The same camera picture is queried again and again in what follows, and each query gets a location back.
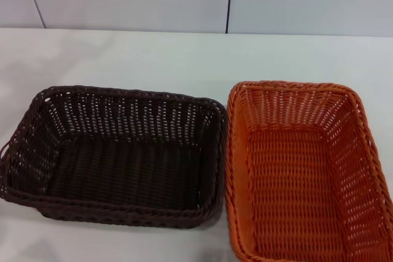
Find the dark brown woven basket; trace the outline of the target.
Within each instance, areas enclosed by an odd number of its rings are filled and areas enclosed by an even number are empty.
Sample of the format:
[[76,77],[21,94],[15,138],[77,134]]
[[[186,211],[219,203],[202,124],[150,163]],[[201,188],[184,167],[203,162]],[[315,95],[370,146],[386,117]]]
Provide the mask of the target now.
[[222,208],[227,126],[209,98],[50,87],[0,149],[0,198],[55,220],[194,228]]

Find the orange woven basket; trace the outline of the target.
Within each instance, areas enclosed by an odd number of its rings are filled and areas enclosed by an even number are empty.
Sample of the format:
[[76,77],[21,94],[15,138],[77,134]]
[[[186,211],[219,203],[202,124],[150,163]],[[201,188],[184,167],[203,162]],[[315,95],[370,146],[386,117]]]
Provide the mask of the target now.
[[227,217],[240,262],[393,262],[393,201],[356,92],[240,82],[227,112]]

